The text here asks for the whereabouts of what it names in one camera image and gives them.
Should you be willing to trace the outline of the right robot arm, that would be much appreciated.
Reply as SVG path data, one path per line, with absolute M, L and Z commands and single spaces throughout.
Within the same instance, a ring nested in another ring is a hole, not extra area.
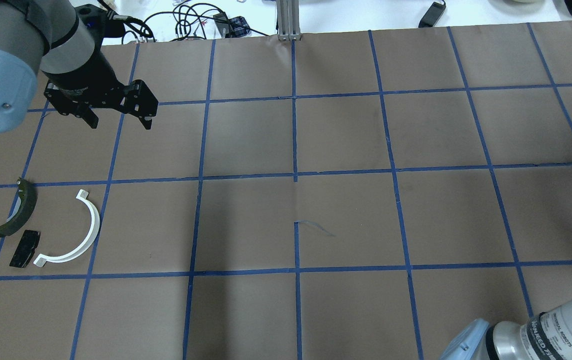
M 523 325 L 472 321 L 448 344 L 440 360 L 572 360 L 572 300 Z

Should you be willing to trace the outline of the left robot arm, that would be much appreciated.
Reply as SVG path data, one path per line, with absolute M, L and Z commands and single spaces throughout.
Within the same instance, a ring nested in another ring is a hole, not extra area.
M 95 129 L 94 109 L 135 116 L 151 129 L 158 99 L 143 80 L 120 82 L 103 54 L 105 38 L 126 34 L 137 25 L 146 38 L 151 29 L 140 19 L 93 4 L 68 0 L 0 0 L 0 133 L 24 120 L 38 89 L 62 116 L 75 116 Z

